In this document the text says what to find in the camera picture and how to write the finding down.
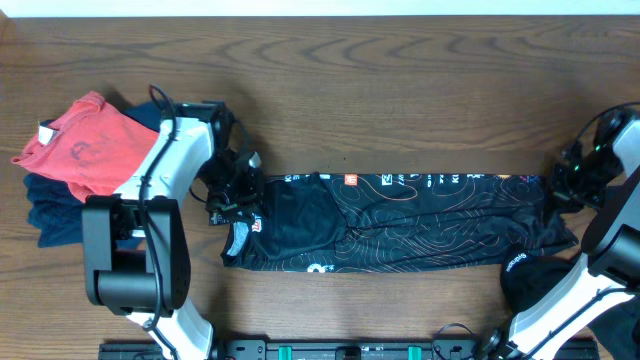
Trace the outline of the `plain black garment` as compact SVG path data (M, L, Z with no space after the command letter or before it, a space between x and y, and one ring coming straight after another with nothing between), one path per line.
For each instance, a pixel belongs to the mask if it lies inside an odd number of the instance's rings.
M511 312L535 305L569 273L576 260L576 256L566 260L512 250L500 271L500 285ZM615 360L639 360L639 296L609 309L587 327Z

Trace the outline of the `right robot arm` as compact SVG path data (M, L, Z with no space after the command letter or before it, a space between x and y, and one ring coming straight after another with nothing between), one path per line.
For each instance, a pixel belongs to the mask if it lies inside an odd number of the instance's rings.
M591 120L593 149L575 141L554 169L563 205L597 214L571 270L541 300L496 329L477 359L551 359L598 316L639 294L639 105L611 107Z

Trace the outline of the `folded orange t-shirt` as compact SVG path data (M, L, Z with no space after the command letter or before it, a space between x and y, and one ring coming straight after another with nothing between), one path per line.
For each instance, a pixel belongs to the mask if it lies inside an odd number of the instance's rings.
M114 193L158 138L157 132L122 114L97 92L76 100L50 127L56 132L51 141L44 144L33 136L11 162L66 183L82 202Z

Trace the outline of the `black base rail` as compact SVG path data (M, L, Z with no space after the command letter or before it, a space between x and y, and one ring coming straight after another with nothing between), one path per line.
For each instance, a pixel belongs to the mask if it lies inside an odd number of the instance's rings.
M227 360L440 360L474 359L476 341L438 339L431 342L320 343L233 340L213 345L210 359ZM103 343L99 360L165 359L159 345L151 343ZM597 344L586 338L570 340L554 359L600 359Z

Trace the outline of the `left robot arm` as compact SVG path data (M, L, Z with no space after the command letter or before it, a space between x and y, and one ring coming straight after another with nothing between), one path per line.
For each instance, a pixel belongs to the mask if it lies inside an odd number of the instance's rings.
M82 211L89 301L140 325L165 359L217 359L213 325L188 296L191 261L180 208L192 183L213 220L251 227L263 216L260 156L229 142L238 120L220 101L159 104L159 136L139 168Z

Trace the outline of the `black jersey with orange lines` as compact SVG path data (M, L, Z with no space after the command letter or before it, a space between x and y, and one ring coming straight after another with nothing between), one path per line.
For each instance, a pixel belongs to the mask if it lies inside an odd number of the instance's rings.
M271 177L253 224L234 223L225 266L316 273L426 272L498 264L514 247L577 244L547 209L544 178L493 174Z

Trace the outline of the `folded navy blue garment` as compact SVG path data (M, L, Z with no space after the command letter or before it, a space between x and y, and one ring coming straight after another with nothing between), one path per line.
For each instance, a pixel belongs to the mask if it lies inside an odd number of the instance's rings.
M150 102L118 111L150 130L159 130L160 112ZM40 142L46 144L56 135L50 127L54 120L40 124L38 133L34 135ZM27 188L27 199L32 204L28 222L41 230L38 246L46 248L80 243L81 212L85 201L76 199L66 183L36 173L29 172L24 178L24 185Z

